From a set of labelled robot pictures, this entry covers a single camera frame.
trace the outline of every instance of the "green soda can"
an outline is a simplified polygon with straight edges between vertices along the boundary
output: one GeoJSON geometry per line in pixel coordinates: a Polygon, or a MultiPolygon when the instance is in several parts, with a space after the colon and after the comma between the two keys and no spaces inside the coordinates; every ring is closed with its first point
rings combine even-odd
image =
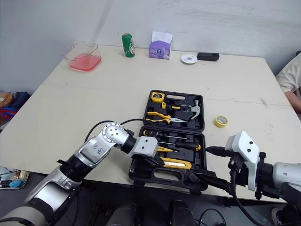
{"type": "Polygon", "coordinates": [[[132,35],[129,33],[125,33],[122,35],[122,45],[123,50],[126,54],[126,57],[134,57],[135,56],[135,47],[132,39],[132,35]]]}

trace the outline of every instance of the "purple tissue box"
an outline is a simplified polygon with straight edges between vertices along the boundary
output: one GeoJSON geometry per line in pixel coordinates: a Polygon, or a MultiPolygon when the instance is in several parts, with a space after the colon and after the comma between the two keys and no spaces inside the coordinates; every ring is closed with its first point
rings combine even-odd
{"type": "Polygon", "coordinates": [[[171,43],[154,41],[150,44],[150,57],[169,60],[171,43]]]}

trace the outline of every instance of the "tool tray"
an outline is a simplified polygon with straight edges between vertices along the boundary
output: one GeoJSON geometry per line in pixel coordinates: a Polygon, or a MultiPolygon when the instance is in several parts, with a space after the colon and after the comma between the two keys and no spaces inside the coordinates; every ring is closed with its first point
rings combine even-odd
{"type": "MultiPolygon", "coordinates": [[[[200,191],[207,189],[206,184],[200,183],[200,181],[192,173],[194,170],[205,170],[206,169],[206,152],[205,152],[205,136],[202,131],[205,128],[204,124],[204,108],[203,108],[203,97],[201,95],[176,93],[169,91],[152,90],[150,92],[149,100],[146,105],[146,110],[144,113],[144,119],[160,120],[159,116],[147,115],[147,112],[158,112],[164,115],[170,115],[173,118],[178,118],[181,120],[188,121],[185,122],[171,122],[167,124],[165,121],[156,122],[156,131],[159,133],[166,133],[169,136],[174,137],[185,137],[187,139],[177,139],[173,137],[160,138],[156,137],[158,141],[175,143],[176,141],[183,142],[194,142],[201,145],[199,151],[193,151],[186,148],[175,147],[170,144],[158,145],[161,147],[166,147],[173,149],[177,152],[157,152],[159,157],[166,157],[172,159],[179,159],[184,161],[189,161],[192,164],[191,169],[174,169],[167,167],[159,167],[150,165],[143,158],[133,158],[131,170],[129,172],[129,177],[134,180],[135,185],[143,186],[146,182],[159,183],[164,185],[178,186],[187,188],[192,194],[201,194],[200,191]],[[151,95],[153,92],[164,93],[164,102],[167,105],[190,105],[194,106],[194,100],[198,100],[198,105],[200,106],[200,114],[191,121],[190,118],[195,114],[194,112],[182,112],[182,111],[167,111],[162,109],[161,103],[153,102],[151,95]],[[181,97],[182,99],[175,99],[174,96],[181,97]]],[[[144,123],[141,128],[139,136],[143,136],[145,130],[153,131],[154,127],[149,123],[144,123]]]]}

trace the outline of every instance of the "yellow-handled pliers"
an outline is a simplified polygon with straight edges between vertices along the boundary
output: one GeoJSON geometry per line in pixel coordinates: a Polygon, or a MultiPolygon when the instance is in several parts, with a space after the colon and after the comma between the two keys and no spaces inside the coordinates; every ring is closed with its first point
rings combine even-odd
{"type": "Polygon", "coordinates": [[[172,118],[170,115],[164,115],[164,114],[161,114],[159,112],[147,112],[147,115],[156,115],[156,116],[159,116],[161,117],[162,119],[159,119],[159,120],[152,120],[152,119],[146,119],[146,120],[149,120],[149,121],[152,121],[152,122],[162,122],[162,121],[165,121],[167,122],[168,124],[170,124],[170,122],[188,122],[188,121],[184,121],[182,119],[178,119],[178,118],[172,118]]]}

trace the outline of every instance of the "toolbox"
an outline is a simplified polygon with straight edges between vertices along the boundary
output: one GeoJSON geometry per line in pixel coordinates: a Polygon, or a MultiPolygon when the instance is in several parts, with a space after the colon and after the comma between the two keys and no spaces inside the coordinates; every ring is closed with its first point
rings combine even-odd
{"type": "Polygon", "coordinates": [[[205,128],[203,97],[152,90],[143,119],[153,121],[156,131],[145,121],[139,136],[157,135],[161,149],[157,155],[162,157],[165,165],[153,165],[141,156],[133,156],[129,176],[134,180],[134,185],[159,183],[183,187],[192,194],[201,194],[206,190],[207,185],[193,174],[194,170],[206,170],[205,136],[202,134],[205,128]]]}

